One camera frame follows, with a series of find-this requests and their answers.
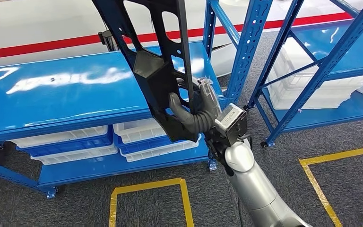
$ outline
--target black metal frame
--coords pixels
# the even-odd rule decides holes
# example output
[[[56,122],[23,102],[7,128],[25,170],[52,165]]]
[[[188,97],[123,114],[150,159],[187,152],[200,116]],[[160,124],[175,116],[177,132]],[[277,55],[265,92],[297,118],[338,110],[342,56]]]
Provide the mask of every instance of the black metal frame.
[[[189,132],[173,115],[167,114],[169,93],[179,96],[181,103],[195,114],[193,105],[194,85],[191,76],[190,52],[184,0],[129,0],[147,7],[161,50],[161,55],[144,49],[124,6],[124,0],[92,0],[101,17],[109,27],[116,44],[126,58],[148,103],[153,117],[161,124],[172,141],[197,141],[198,135]],[[181,42],[168,38],[162,17],[163,12],[173,13],[179,20]],[[135,49],[130,49],[124,38],[130,38]],[[184,61],[184,73],[177,71],[172,55]],[[184,80],[182,88],[189,93],[189,102],[180,97],[177,78]]]

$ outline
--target blue plastic crate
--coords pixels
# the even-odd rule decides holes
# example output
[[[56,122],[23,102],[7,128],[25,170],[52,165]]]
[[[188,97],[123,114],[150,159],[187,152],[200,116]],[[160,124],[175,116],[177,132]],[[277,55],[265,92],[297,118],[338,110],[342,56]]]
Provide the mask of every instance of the blue plastic crate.
[[[45,144],[29,148],[17,147],[17,150],[26,152],[33,157],[39,157],[39,156],[53,155],[74,150],[105,147],[111,145],[112,143],[113,143],[113,128],[110,125],[110,127],[108,127],[108,132],[104,135],[77,139],[77,140],[69,140],[65,142]]]
[[[155,137],[148,140],[124,144],[122,143],[120,136],[116,135],[115,133],[113,134],[113,142],[117,148],[121,149],[123,155],[172,144],[168,136]]]

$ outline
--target red stripe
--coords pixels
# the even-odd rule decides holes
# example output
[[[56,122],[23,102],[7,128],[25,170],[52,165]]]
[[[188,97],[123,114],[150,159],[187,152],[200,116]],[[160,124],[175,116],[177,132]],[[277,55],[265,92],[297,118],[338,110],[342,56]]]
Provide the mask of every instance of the red stripe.
[[[324,23],[324,22],[329,22],[329,21],[345,20],[345,19],[352,19],[352,17],[347,13],[336,13],[336,14],[328,14],[328,15],[320,15],[320,16],[312,16],[312,17],[301,17],[301,18],[297,18],[294,21],[294,25],[299,26],[299,25]],[[282,26],[282,24],[283,24],[283,20],[267,21],[267,22],[265,22],[264,29],[279,28]],[[235,25],[235,28],[238,32],[240,32],[240,31],[242,31],[243,25]],[[189,37],[202,36],[203,33],[204,33],[203,28],[188,30]],[[225,34],[225,33],[226,33],[226,31],[222,26],[215,28],[216,35]],[[167,32],[167,35],[171,39],[180,38],[179,31]],[[138,35],[138,39],[140,40],[140,42],[150,42],[150,41],[157,40],[155,33]],[[126,38],[125,41],[128,44],[131,43],[130,39]],[[0,48],[0,58],[19,55],[19,54],[35,53],[35,52],[41,52],[41,51],[49,51],[49,50],[55,50],[55,49],[60,49],[60,48],[66,48],[66,47],[94,44],[94,43],[99,43],[99,42],[100,42],[100,39],[99,39],[98,35],[88,35],[88,36],[83,36],[83,37],[75,37],[75,38],[70,38],[70,39],[62,39],[62,40],[49,41],[49,42],[43,42],[43,43],[5,47],[5,48]]]

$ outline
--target gray carpet floor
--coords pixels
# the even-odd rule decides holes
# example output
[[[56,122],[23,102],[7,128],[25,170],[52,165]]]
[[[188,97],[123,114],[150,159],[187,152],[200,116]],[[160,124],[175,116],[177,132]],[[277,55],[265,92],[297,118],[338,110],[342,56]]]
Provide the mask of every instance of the gray carpet floor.
[[[275,37],[273,32],[262,36],[240,106],[250,97]],[[333,226],[298,159],[363,148],[363,121],[286,133],[271,148],[259,145],[268,130],[258,110],[248,112],[248,126],[254,156],[286,203],[313,226]],[[40,163],[10,146],[5,152],[7,167],[38,176]],[[314,164],[311,170],[343,225],[363,226],[363,156]],[[206,163],[69,184],[52,200],[0,179],[0,224],[106,226],[115,187],[176,177],[186,179],[195,226],[252,226],[242,206],[240,220],[238,198],[224,170],[209,172]],[[186,225],[179,186],[121,194],[117,203],[117,226]]]

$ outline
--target white wall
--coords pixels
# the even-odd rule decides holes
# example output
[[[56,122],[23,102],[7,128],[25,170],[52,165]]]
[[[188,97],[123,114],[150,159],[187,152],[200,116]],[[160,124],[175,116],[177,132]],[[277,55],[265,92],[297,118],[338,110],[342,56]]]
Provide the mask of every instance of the white wall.
[[[188,29],[202,28],[204,24],[205,0],[185,0]],[[268,21],[280,20],[291,0],[274,0]],[[348,0],[360,8],[363,0]],[[248,0],[221,0],[221,5],[235,25],[242,24],[248,6]],[[300,12],[301,17],[342,12],[329,0],[306,0]],[[138,7],[131,7],[130,17],[136,22],[138,34],[153,33],[148,13]],[[9,0],[0,2],[0,48],[61,40],[80,36],[94,35],[106,30],[91,0]],[[230,43],[226,34],[216,35],[214,46]],[[147,42],[143,45],[156,45]],[[105,52],[106,47],[89,44],[58,50],[22,54],[0,58],[0,65],[40,61]]]

